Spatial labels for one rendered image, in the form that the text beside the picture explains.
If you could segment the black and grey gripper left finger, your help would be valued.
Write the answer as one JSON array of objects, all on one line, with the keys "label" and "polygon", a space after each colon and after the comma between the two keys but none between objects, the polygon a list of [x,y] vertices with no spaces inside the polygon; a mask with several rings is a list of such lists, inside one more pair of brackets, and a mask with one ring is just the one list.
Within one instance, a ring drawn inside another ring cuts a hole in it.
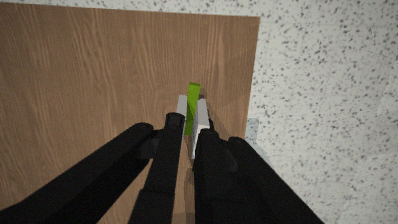
[{"label": "black and grey gripper left finger", "polygon": [[150,159],[128,224],[171,224],[186,114],[187,96],[179,95],[176,113],[166,114],[163,129],[134,124],[19,203],[0,210],[0,224],[97,224]]}]

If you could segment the lime green rod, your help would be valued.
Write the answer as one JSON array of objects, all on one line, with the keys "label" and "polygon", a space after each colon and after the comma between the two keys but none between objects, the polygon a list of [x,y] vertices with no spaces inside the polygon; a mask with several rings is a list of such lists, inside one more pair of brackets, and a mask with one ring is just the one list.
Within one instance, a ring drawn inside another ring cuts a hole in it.
[{"label": "lime green rod", "polygon": [[197,100],[200,92],[200,84],[189,83],[188,95],[187,95],[187,114],[186,114],[186,125],[184,135],[191,136],[192,126],[194,121],[194,115],[197,105]]}]

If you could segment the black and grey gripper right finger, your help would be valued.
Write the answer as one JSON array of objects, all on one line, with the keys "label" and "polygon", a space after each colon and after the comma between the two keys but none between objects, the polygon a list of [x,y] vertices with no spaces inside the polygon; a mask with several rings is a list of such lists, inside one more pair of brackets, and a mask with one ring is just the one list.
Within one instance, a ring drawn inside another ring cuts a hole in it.
[{"label": "black and grey gripper right finger", "polygon": [[247,141],[219,138],[203,98],[191,159],[195,224],[325,224]]}]

